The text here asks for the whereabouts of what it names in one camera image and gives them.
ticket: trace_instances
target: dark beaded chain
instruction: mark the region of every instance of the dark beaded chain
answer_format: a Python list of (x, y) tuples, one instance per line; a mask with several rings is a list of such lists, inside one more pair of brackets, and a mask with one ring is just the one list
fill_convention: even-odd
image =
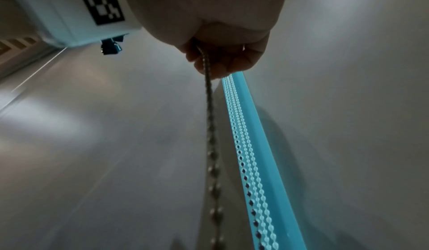
[(225, 241), (220, 233), (220, 225), (223, 220), (223, 208), (219, 206), (219, 198), (221, 193), (221, 186), (218, 182), (219, 177), (219, 164), (217, 163), (219, 153), (217, 152), (217, 139), (216, 139), (216, 126), (215, 126), (215, 107), (213, 104), (213, 91), (211, 89), (210, 79), (210, 61), (209, 57), (203, 49), (197, 47), (202, 55), (202, 63), (204, 68), (206, 80), (206, 98), (207, 98), (207, 141), (208, 141), (208, 172), (213, 178), (213, 182), (209, 187), (209, 193), (214, 200), (214, 207), (210, 210), (210, 217), (213, 221), (216, 231), (214, 238), (211, 239), (212, 250), (225, 249)]

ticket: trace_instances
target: white beaded chain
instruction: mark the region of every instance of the white beaded chain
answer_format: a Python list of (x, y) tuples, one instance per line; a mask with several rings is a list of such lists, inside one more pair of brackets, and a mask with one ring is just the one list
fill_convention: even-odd
[[(259, 240), (258, 249), (278, 250), (279, 245), (276, 242), (277, 236), (274, 233), (272, 219), (269, 216), (270, 211), (268, 210), (265, 192), (262, 188), (261, 178), (258, 172), (257, 161), (254, 157), (255, 153), (253, 152), (240, 100), (234, 84), (234, 79), (232, 76), (228, 76), (222, 79), (222, 82), (242, 179), (245, 183), (245, 191), (247, 191), (246, 195), (250, 198), (248, 204), (251, 206), (251, 214), (254, 216), (253, 225), (256, 228), (259, 226), (261, 227), (261, 230), (257, 230), (255, 233), (256, 238)], [(244, 158), (246, 159), (245, 162), (247, 163), (247, 169), (244, 168)], [(250, 185), (252, 185), (253, 191), (249, 190)]]

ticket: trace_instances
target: blue strip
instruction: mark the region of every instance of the blue strip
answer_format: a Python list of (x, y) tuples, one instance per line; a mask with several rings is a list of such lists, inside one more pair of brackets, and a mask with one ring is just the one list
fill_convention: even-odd
[(271, 212), (270, 216), (273, 219), (279, 249), (307, 250), (244, 75), (238, 72), (233, 74), (232, 78), (252, 140), (253, 152), (265, 190), (266, 202)]

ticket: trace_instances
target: qr code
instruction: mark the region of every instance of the qr code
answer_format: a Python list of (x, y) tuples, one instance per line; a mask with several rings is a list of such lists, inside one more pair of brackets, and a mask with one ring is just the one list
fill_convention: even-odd
[(96, 25), (125, 21), (118, 0), (83, 0)]

